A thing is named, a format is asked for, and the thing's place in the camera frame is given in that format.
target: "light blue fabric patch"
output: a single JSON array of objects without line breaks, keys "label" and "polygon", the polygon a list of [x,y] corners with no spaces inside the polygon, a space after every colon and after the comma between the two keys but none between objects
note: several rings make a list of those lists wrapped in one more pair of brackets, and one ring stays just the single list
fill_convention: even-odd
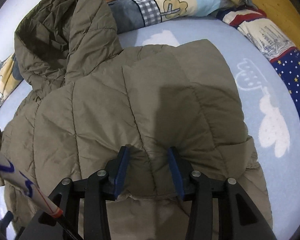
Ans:
[{"label": "light blue fabric patch", "polygon": [[197,0],[195,17],[203,17],[220,8],[221,0]]}]

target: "brown puffer jacket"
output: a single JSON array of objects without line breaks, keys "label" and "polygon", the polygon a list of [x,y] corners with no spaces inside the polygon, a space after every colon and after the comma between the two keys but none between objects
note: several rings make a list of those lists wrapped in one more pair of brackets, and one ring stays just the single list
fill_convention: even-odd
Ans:
[{"label": "brown puffer jacket", "polygon": [[[33,91],[2,135],[1,151],[45,194],[87,178],[130,145],[121,201],[107,205],[112,239],[184,239],[167,149],[210,178],[233,177],[269,224],[266,182],[232,74],[207,40],[122,50],[104,0],[42,0],[20,23],[15,51]],[[37,207],[6,182],[16,227]]]}]

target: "bed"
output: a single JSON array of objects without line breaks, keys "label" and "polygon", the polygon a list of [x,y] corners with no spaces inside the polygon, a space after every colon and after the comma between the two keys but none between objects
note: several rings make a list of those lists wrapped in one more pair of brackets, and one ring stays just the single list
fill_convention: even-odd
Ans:
[{"label": "bed", "polygon": [[[7,0],[0,10],[0,60],[13,52],[13,32],[23,16],[40,0]],[[300,225],[300,122],[293,101],[268,60],[242,34],[212,17],[183,18],[120,34],[123,47],[146,44],[178,46],[210,40],[226,59],[235,78],[249,134],[266,177],[279,240],[289,239]],[[30,92],[23,81],[0,108],[0,128]],[[6,208],[0,188],[0,218]],[[13,239],[12,228],[8,239]]]}]

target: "metal screw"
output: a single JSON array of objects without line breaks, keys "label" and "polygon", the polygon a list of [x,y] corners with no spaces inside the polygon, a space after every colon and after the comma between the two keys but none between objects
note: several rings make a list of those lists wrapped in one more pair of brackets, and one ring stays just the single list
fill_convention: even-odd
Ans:
[{"label": "metal screw", "polygon": [[237,181],[234,178],[229,178],[228,183],[231,184],[231,185],[234,185],[234,184],[237,183]]},{"label": "metal screw", "polygon": [[106,172],[105,170],[100,170],[100,171],[97,172],[97,175],[98,175],[99,177],[103,177],[103,176],[105,176],[106,174],[107,174],[107,172]]},{"label": "metal screw", "polygon": [[201,172],[200,171],[192,171],[191,174],[194,177],[200,177],[201,176]]},{"label": "metal screw", "polygon": [[62,183],[63,185],[68,185],[70,182],[71,182],[71,179],[65,178],[65,179],[62,180],[61,183]]}]

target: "blue gripper pad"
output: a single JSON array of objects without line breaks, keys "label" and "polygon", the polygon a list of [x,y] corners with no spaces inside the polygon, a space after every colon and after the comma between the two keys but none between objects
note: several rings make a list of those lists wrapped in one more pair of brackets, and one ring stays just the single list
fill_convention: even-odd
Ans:
[{"label": "blue gripper pad", "polygon": [[127,175],[127,168],[130,159],[130,153],[128,147],[122,146],[120,148],[118,158],[120,157],[121,157],[121,161],[119,164],[118,173],[114,178],[114,196],[116,199],[120,195],[123,189],[124,180],[126,179],[126,175]]},{"label": "blue gripper pad", "polygon": [[174,155],[174,151],[176,151],[176,150],[177,149],[175,147],[170,147],[168,149],[168,163],[169,163],[170,171],[172,174],[172,180],[173,180],[173,184],[176,189],[176,192],[181,197],[181,199],[183,199],[185,196],[185,191],[184,191],[184,187],[183,187],[183,178],[182,178],[181,172],[179,170],[177,160]]}]

